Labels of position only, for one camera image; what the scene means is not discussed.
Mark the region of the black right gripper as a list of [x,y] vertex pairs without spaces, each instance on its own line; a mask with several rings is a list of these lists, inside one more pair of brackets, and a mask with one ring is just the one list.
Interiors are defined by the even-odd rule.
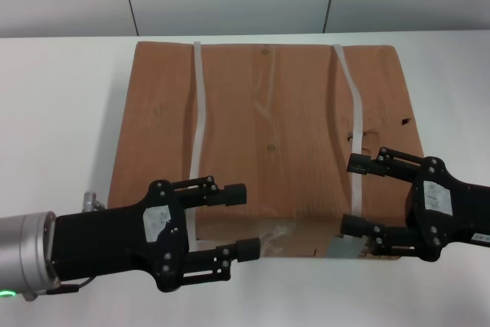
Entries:
[[347,172],[412,182],[408,227],[392,227],[344,214],[343,235],[367,239],[374,256],[417,256],[435,262],[448,244],[489,247],[489,188],[449,174],[442,159],[381,147],[377,156],[351,153]]

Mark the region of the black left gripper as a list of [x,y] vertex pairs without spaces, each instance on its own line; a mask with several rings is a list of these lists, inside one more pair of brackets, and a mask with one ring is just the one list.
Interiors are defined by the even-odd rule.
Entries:
[[147,272],[161,291],[181,285],[228,281],[231,264],[258,260],[258,237],[188,252],[184,185],[150,184],[136,204],[60,216],[55,221],[53,267],[62,281]]

